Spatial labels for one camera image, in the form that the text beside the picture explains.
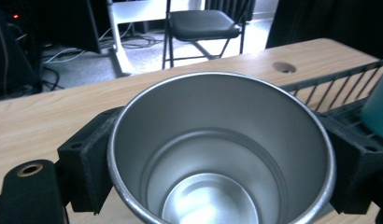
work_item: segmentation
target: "metal wire rack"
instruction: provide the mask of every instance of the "metal wire rack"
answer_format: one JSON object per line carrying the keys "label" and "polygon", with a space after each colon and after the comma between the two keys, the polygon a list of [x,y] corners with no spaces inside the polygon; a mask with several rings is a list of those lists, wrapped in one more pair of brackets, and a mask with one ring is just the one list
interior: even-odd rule
{"label": "metal wire rack", "polygon": [[360,111],[383,75],[383,60],[281,88],[312,111],[330,116],[359,135],[383,146],[383,139],[365,128]]}

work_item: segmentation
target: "screw hole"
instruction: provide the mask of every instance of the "screw hole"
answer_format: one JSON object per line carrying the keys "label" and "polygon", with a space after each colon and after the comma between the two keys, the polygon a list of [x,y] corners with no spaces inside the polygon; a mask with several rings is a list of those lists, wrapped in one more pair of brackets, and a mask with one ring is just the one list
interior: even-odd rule
{"label": "screw hole", "polygon": [[26,176],[30,176],[30,175],[35,175],[35,174],[39,173],[41,171],[41,169],[43,169],[42,164],[33,163],[33,164],[22,167],[19,170],[19,172],[17,173],[17,175],[19,177],[26,177]]}

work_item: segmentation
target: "floor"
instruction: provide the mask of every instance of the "floor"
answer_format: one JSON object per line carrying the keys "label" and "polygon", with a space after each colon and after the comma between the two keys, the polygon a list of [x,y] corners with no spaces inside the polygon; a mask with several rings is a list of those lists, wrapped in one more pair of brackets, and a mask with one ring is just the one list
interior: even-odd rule
{"label": "floor", "polygon": [[[246,29],[244,53],[263,50],[270,31],[272,20],[250,21]],[[44,52],[42,78],[43,91],[67,89],[94,82],[124,77],[112,52],[111,37],[102,36],[101,54],[51,46]],[[122,42],[133,71],[137,76],[162,69],[163,31],[149,31],[147,34],[124,38]],[[215,53],[221,48],[222,41],[201,43],[209,52]],[[174,43],[176,57],[201,54],[193,45]],[[232,40],[223,57],[237,55],[239,39]],[[198,63],[206,59],[177,61],[175,66]]]}

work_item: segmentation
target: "cable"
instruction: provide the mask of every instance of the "cable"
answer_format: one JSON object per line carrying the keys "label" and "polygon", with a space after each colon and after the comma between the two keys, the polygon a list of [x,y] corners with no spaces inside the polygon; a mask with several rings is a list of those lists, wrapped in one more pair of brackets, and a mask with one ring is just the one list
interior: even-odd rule
{"label": "cable", "polygon": [[55,75],[55,77],[56,77],[54,83],[49,82],[49,81],[44,80],[44,79],[42,80],[42,83],[43,83],[43,84],[46,84],[47,86],[48,86],[48,85],[51,85],[51,89],[50,89],[50,91],[54,91],[56,88],[64,89],[64,87],[58,85],[58,83],[60,82],[60,73],[58,73],[58,72],[55,71],[54,69],[48,68],[48,67],[46,67],[46,66],[43,66],[43,69],[46,69],[46,70],[52,72],[52,73]]}
{"label": "cable", "polygon": [[16,41],[20,41],[20,40],[24,39],[26,36],[27,36],[27,35],[22,35],[22,36],[18,37],[18,38],[16,39]]}
{"label": "cable", "polygon": [[[126,34],[128,33],[128,31],[131,29],[132,25],[133,25],[132,23],[129,23],[129,24],[128,24],[127,29],[126,29],[126,30],[122,33],[122,35],[120,36],[120,40],[121,40],[123,37],[126,36]],[[103,39],[104,35],[101,36],[101,38],[99,39],[99,40],[101,40],[101,42],[100,42],[100,48],[101,48],[101,49],[112,48],[113,45],[114,45],[113,37],[108,37],[108,40],[104,40],[104,39]]]}
{"label": "cable", "polygon": [[[127,41],[134,41],[134,40],[145,40],[147,41],[146,44],[131,44],[131,43],[126,43]],[[137,35],[137,36],[132,36],[129,39],[126,39],[121,42],[123,46],[127,49],[144,49],[144,48],[150,48],[154,45],[163,43],[162,40],[157,40],[156,38],[150,36],[150,35]]]}
{"label": "cable", "polygon": [[[103,35],[101,35],[101,37],[98,38],[98,40],[101,40],[105,37],[105,35],[111,30],[111,28],[107,29]],[[50,56],[49,59],[47,59],[45,62],[43,62],[43,64],[45,63],[66,63],[66,62],[70,62],[72,60],[75,60],[76,58],[80,57],[80,55],[82,55],[83,53],[85,53],[86,50],[80,50],[80,49],[76,49],[76,48],[70,48],[70,49],[63,49],[61,50],[60,52],[56,53],[55,55],[53,56]],[[70,59],[66,59],[66,60],[61,60],[61,61],[53,61],[54,59],[56,58],[61,58],[61,57],[64,57],[64,56],[73,56],[75,55],[75,57],[73,58],[70,58]]]}

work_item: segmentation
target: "black chair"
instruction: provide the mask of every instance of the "black chair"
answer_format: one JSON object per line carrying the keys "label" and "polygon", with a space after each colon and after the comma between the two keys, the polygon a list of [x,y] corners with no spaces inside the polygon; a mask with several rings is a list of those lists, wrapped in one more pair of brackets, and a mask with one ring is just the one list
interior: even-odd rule
{"label": "black chair", "polygon": [[[171,0],[166,3],[165,35],[163,43],[163,69],[165,63],[174,66],[175,60],[196,58],[221,58],[229,42],[241,36],[240,50],[244,47],[247,21],[251,19],[254,8],[252,0],[207,0],[205,10],[171,11]],[[203,56],[174,58],[173,38],[191,42]],[[211,55],[197,41],[227,39],[219,55]]]}

